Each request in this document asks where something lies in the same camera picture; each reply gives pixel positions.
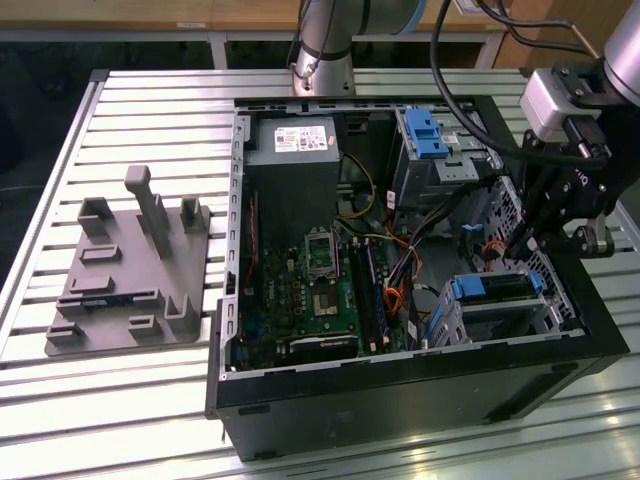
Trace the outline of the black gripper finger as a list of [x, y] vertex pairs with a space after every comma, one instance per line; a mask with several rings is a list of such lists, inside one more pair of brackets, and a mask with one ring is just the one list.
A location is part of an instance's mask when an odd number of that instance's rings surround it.
[[567, 236], [560, 230], [553, 232], [534, 229], [532, 237], [539, 248], [548, 255], [608, 258], [615, 251], [615, 242], [610, 228], [606, 225], [604, 214], [587, 219], [585, 224], [575, 228], [571, 236]]
[[521, 162], [515, 177], [521, 219], [507, 242], [508, 258], [530, 258], [559, 236], [560, 211], [571, 193], [571, 171], [553, 164]]

